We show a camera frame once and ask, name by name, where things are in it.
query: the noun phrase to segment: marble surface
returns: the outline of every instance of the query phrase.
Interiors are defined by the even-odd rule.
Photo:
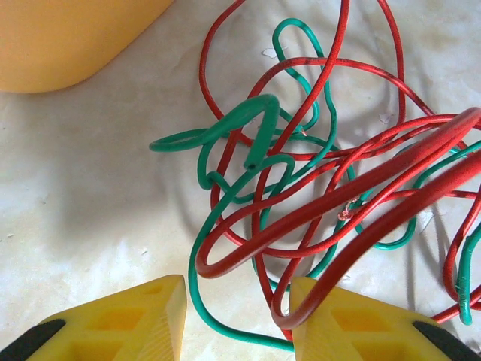
[[[195,179],[198,150],[155,154],[147,145],[215,122],[198,87],[198,59],[210,24],[229,3],[176,0],[114,61],[81,84],[39,95],[0,94],[0,348],[57,311],[163,275],[186,274],[190,247],[209,212],[209,195]],[[481,3],[390,4],[404,41],[407,83],[439,113],[480,106]],[[335,0],[243,5],[220,29],[211,52],[207,76],[221,109],[228,111],[245,99],[277,62],[269,53],[279,21],[299,17],[327,51],[338,10]],[[287,56],[313,54],[294,30],[286,30],[282,42]],[[374,0],[352,2],[341,56],[395,71],[389,28]],[[318,73],[305,71],[310,79]],[[387,125],[380,115],[396,112],[394,87],[373,75],[336,68],[331,86],[343,147],[382,131]],[[266,91],[290,109],[301,99],[284,74]],[[408,104],[408,116],[418,115]],[[315,132],[325,135],[325,122]],[[467,141],[477,138],[479,133],[473,132]],[[212,167],[219,152],[214,152]],[[232,177],[241,171],[241,153]],[[380,161],[364,163],[361,171]],[[464,189],[477,189],[479,181]],[[274,219],[307,202],[313,191],[305,190]],[[440,285],[439,259],[469,205],[439,201],[423,212],[408,247],[369,251],[340,285],[426,315],[450,306]],[[232,248],[224,241],[213,258]],[[480,257],[476,251],[473,265],[479,265]],[[281,266],[272,262],[269,271],[276,274]],[[477,285],[481,271],[473,268],[472,284]],[[250,265],[224,278],[201,280],[200,285],[207,307],[221,321],[280,335]],[[473,320],[471,327],[459,320],[446,327],[476,348],[481,315],[475,313]],[[216,359],[288,361],[294,356],[217,335],[189,303],[182,360]]]

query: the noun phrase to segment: orange container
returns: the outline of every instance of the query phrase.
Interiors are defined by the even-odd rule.
[[[87,79],[172,1],[0,2],[0,91],[40,93]]]

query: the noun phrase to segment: orange plastic object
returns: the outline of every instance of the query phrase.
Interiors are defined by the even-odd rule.
[[[295,310],[315,280],[295,278]],[[297,361],[449,361],[413,326],[433,320],[357,293],[334,288],[309,319],[292,332]]]
[[[186,318],[183,276],[170,275],[63,311],[66,322],[29,361],[174,361]]]
[[[1,1],[0,90],[39,93],[87,79],[172,1]]]

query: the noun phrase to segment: red wire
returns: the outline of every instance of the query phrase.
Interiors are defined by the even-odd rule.
[[[206,67],[208,53],[213,41],[213,37],[218,28],[229,17],[229,15],[232,14],[232,12],[234,12],[244,3],[244,1],[245,0],[235,1],[226,11],[221,14],[221,16],[214,22],[207,33],[207,37],[202,48],[199,66],[199,83],[208,106],[219,120],[224,117],[224,114],[217,106],[207,85]],[[481,129],[481,111],[479,109],[472,108],[460,114],[459,116],[455,116],[454,114],[439,116],[434,115],[434,112],[420,99],[420,97],[418,97],[417,94],[415,94],[414,91],[412,91],[404,83],[404,58],[401,36],[395,23],[395,18],[386,0],[378,0],[378,3],[386,16],[392,33],[396,52],[397,77],[373,65],[364,64],[362,62],[356,62],[349,59],[337,58],[342,45],[344,33],[346,31],[349,13],[349,0],[342,0],[339,22],[328,58],[294,58],[287,59],[284,62],[276,64],[259,79],[257,84],[250,92],[249,97],[260,94],[268,81],[286,68],[300,65],[324,65],[321,75],[313,87],[313,91],[306,97],[292,121],[289,122],[288,126],[277,140],[276,144],[269,150],[269,156],[282,153],[284,144],[287,142],[295,127],[301,122],[301,119],[308,112],[313,102],[316,101],[334,66],[347,66],[350,68],[368,71],[372,74],[376,74],[385,78],[397,86],[399,89],[399,114],[397,125],[377,135],[376,137],[373,137],[360,147],[328,153],[325,158],[333,159],[332,161],[314,169],[311,173],[298,180],[295,184],[291,185],[280,194],[264,200],[262,200],[262,194],[267,182],[269,169],[263,171],[260,174],[257,182],[253,203],[241,208],[239,211],[234,212],[225,219],[220,218],[218,220],[217,227],[214,228],[205,239],[196,259],[196,268],[198,273],[201,276],[211,278],[219,277],[220,275],[223,275],[239,266],[242,262],[254,257],[259,281],[262,291],[265,294],[265,299],[271,307],[274,320],[281,328],[291,329],[305,320],[309,314],[316,309],[325,296],[327,296],[330,289],[337,283],[342,274],[369,247],[379,241],[385,234],[390,232],[396,226],[403,223],[405,220],[409,220],[418,211],[422,210],[425,206],[430,205],[432,202],[435,202],[441,196],[475,199],[470,213],[463,222],[463,225],[458,231],[458,234],[455,236],[455,240],[449,249],[448,257],[446,258],[443,270],[443,278],[446,285],[446,290],[451,297],[454,298],[454,300],[457,300],[457,293],[452,283],[452,270],[454,268],[455,256],[458,252],[460,244],[462,243],[462,240],[466,236],[473,221],[476,219],[476,216],[481,211],[481,190],[478,193],[474,193],[458,191],[454,190],[453,188],[481,172],[481,163],[479,160],[480,152],[476,152],[475,154],[471,155],[468,157],[468,159],[445,172],[443,175],[439,176],[439,178],[436,178],[426,187],[420,190],[398,190],[398,188],[416,174],[426,169],[429,164],[446,153],[455,144],[457,144],[460,148],[466,147],[464,142],[462,142],[462,138],[472,128]],[[404,122],[406,114],[405,96],[410,97],[413,102],[425,112],[427,117],[412,120],[410,122]],[[432,135],[428,136],[424,141],[411,147],[409,150],[406,150],[399,156],[389,160],[383,165],[376,167],[372,171],[369,171],[355,180],[350,181],[348,184],[336,188],[342,177],[342,174],[354,162],[385,153],[386,151],[403,144],[405,141],[417,135],[436,128],[439,129]],[[226,173],[235,147],[239,142],[245,144],[246,146],[250,146],[252,144],[252,141],[242,134],[240,129],[231,132],[217,168],[217,171],[220,174],[224,175]],[[288,154],[296,161],[311,160],[316,155],[315,153]],[[308,205],[293,211],[291,214],[285,216],[281,220],[278,220],[266,229],[260,229],[260,210],[287,199],[299,191],[302,187],[305,187],[307,184],[332,169],[336,169],[334,177],[331,179],[322,196],[312,201]],[[388,180],[390,177],[396,175],[404,169],[407,170],[401,176],[392,181],[387,187],[381,190],[377,195],[375,195],[373,199],[362,205],[360,208],[350,211],[346,215],[346,218],[350,218],[350,220],[340,232],[318,244],[313,246],[309,245],[316,232],[316,228],[319,225],[319,221],[326,211],[348,202],[350,199],[353,199],[365,190],[368,190],[371,187]],[[311,294],[306,298],[306,300],[304,300],[301,307],[293,314],[290,314],[289,316],[283,316],[280,312],[280,302],[282,301],[284,290],[289,284],[294,270],[301,261],[301,258],[323,251],[327,247],[330,247],[338,242],[349,230],[351,230],[355,225],[359,224],[362,219],[366,217],[366,215],[381,202],[387,202],[389,200],[399,199],[401,197],[405,198],[405,200],[403,200],[400,205],[396,206],[390,212],[385,214],[382,219],[372,223],[369,227],[367,227],[362,234],[356,237],[356,239],[339,254],[335,261],[326,269],[325,273],[317,282],[313,291],[311,291]],[[212,208],[216,206],[216,204],[219,202],[219,199],[220,187],[215,185],[210,195],[210,205]],[[234,223],[248,216],[252,217],[253,234],[249,241],[231,230],[231,226]],[[276,248],[268,247],[282,235],[285,235],[287,232],[290,232],[291,230],[299,227],[301,224],[307,222],[310,222],[310,225],[297,250],[278,250]],[[208,265],[207,258],[210,249],[222,234],[231,239],[239,246],[239,248],[226,256],[224,259],[221,259],[219,262],[216,262],[213,265]],[[272,293],[268,282],[268,276],[262,258],[263,254],[276,256],[279,258],[292,259],[281,276],[279,285],[274,294]],[[478,287],[471,296],[471,304],[474,309],[480,309],[480,302],[477,302],[480,297],[481,287]],[[433,318],[438,322],[443,322],[451,317],[454,317],[458,313],[459,307],[455,305]],[[285,329],[283,330],[284,335],[288,339],[291,339],[292,336],[290,332]]]

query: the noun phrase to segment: white countertop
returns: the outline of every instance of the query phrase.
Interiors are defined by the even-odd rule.
[[[481,3],[390,3],[404,42],[407,84],[437,113],[481,106]],[[147,146],[216,121],[198,86],[198,59],[207,30],[229,4],[176,0],[81,84],[40,95],[0,94],[0,349],[58,311],[163,275],[186,274],[190,247],[209,213],[209,194],[196,180],[198,150],[156,154]],[[328,52],[338,11],[335,0],[242,5],[220,29],[210,53],[207,76],[221,109],[245,99],[277,62],[262,51],[272,48],[279,21],[303,20]],[[297,35],[293,30],[283,35],[286,55],[312,55]],[[341,56],[395,72],[389,28],[374,0],[352,2]],[[312,79],[317,73],[306,74]],[[336,68],[331,86],[343,146],[384,130],[379,115],[396,112],[396,89],[373,75]],[[291,109],[301,99],[284,74],[266,92]],[[418,114],[408,101],[408,118]],[[479,133],[472,132],[467,141],[476,138]],[[477,190],[479,181],[463,189]],[[307,193],[301,204],[313,196]],[[420,217],[423,224],[409,246],[368,252],[341,286],[428,316],[452,305],[440,285],[440,256],[445,257],[469,207],[466,200],[439,201]],[[233,247],[224,241],[213,257]],[[480,261],[476,251],[474,286],[481,282],[475,266]],[[237,290],[231,288],[233,280]],[[201,279],[200,285],[207,308],[221,321],[280,336],[250,265],[224,278]],[[473,347],[481,343],[479,312],[473,313],[471,327],[459,319],[446,327]],[[182,360],[216,359],[287,361],[294,356],[217,335],[189,303]]]

